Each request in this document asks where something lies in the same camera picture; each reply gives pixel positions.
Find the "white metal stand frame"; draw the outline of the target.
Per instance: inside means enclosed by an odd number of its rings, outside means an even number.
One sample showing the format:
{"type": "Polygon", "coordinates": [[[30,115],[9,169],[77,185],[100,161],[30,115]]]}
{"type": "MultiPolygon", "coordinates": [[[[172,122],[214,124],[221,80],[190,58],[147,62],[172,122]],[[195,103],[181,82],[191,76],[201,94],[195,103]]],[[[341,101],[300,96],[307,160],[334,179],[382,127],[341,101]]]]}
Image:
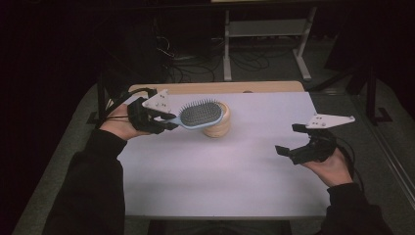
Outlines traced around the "white metal stand frame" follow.
{"type": "Polygon", "coordinates": [[[306,42],[311,31],[316,7],[308,11],[305,19],[289,20],[264,20],[264,21],[231,21],[230,11],[225,12],[224,24],[224,56],[223,56],[223,74],[225,81],[232,80],[231,62],[229,54],[229,41],[236,37],[256,37],[256,36],[299,36],[300,44],[292,50],[297,62],[302,79],[311,80],[311,74],[302,57],[306,42]]]}

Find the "person's right hand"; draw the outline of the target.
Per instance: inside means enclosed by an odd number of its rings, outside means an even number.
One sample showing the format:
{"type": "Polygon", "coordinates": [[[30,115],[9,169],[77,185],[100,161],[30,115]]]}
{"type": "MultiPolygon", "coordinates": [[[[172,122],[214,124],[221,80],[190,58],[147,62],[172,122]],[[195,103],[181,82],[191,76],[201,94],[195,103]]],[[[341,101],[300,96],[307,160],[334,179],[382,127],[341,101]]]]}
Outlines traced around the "person's right hand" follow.
{"type": "Polygon", "coordinates": [[[336,149],[324,162],[308,162],[302,166],[314,172],[328,187],[352,183],[347,162],[343,153],[336,149]]]}

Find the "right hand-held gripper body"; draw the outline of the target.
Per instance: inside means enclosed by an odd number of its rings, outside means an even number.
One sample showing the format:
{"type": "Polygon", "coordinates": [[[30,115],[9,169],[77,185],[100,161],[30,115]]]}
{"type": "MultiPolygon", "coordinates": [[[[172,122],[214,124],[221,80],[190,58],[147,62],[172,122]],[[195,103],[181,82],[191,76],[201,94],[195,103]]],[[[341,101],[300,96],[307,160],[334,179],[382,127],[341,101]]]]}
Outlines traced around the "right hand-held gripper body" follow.
{"type": "Polygon", "coordinates": [[[305,124],[309,142],[302,147],[291,150],[289,157],[294,165],[308,162],[324,162],[337,148],[337,137],[329,131],[336,127],[355,122],[355,117],[314,114],[305,124]]]}

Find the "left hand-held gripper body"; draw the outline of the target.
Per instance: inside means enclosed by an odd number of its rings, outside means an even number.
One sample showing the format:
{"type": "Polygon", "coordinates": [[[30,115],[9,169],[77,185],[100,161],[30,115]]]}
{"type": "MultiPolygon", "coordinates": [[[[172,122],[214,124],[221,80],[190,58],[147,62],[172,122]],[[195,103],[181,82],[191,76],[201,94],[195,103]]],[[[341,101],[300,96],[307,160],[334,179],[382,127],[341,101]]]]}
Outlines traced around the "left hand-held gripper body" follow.
{"type": "Polygon", "coordinates": [[[161,118],[164,113],[145,108],[144,102],[155,97],[158,92],[156,89],[136,89],[132,91],[132,94],[138,92],[146,92],[148,97],[139,97],[127,106],[128,119],[135,129],[156,134],[154,122],[158,121],[156,118],[161,118]]]}

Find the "black metal stand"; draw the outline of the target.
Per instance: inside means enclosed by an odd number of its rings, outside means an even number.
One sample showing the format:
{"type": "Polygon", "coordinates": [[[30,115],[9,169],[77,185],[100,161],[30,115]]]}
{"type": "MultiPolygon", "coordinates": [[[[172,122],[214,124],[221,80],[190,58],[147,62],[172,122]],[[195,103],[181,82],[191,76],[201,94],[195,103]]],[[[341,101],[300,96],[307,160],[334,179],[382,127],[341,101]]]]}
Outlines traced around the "black metal stand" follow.
{"type": "Polygon", "coordinates": [[[376,107],[377,77],[372,66],[368,67],[366,82],[366,116],[377,126],[379,122],[391,122],[392,118],[385,108],[376,107]]]}
{"type": "Polygon", "coordinates": [[[90,114],[87,123],[98,127],[114,109],[113,104],[127,93],[125,73],[129,71],[129,67],[115,52],[100,42],[94,48],[93,62],[97,72],[97,111],[90,114]]]}

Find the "person's left hand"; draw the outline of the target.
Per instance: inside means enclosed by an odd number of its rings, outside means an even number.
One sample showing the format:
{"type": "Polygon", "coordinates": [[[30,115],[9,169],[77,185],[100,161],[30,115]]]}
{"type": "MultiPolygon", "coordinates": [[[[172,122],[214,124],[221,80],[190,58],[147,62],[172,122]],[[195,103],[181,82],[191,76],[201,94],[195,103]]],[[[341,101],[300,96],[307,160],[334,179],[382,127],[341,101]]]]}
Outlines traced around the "person's left hand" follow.
{"type": "Polygon", "coordinates": [[[114,109],[100,126],[100,129],[110,132],[125,141],[141,135],[149,135],[149,132],[137,130],[132,126],[127,117],[127,106],[125,104],[121,104],[114,109]]]}

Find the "light blue hairbrush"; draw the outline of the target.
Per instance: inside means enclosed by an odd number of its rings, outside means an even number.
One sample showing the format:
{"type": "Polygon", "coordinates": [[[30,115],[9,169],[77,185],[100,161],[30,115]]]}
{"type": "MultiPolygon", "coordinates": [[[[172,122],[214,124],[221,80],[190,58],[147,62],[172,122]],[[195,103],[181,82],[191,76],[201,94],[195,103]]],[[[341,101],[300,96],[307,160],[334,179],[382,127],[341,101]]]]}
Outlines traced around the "light blue hairbrush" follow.
{"type": "Polygon", "coordinates": [[[173,123],[185,129],[201,129],[221,122],[224,111],[214,100],[199,100],[186,104],[175,118],[167,119],[164,123],[173,123]]]}

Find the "cream ribbed round holder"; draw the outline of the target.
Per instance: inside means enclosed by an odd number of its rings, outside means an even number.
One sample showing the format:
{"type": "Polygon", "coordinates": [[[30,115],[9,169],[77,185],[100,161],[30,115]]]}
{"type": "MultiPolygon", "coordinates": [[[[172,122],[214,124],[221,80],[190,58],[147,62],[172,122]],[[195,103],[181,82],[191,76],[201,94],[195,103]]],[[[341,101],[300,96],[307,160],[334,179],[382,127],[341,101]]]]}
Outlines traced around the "cream ribbed round holder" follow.
{"type": "Polygon", "coordinates": [[[220,107],[223,111],[222,120],[210,127],[203,130],[204,135],[210,138],[220,138],[225,136],[231,128],[231,111],[225,103],[220,103],[220,107]]]}

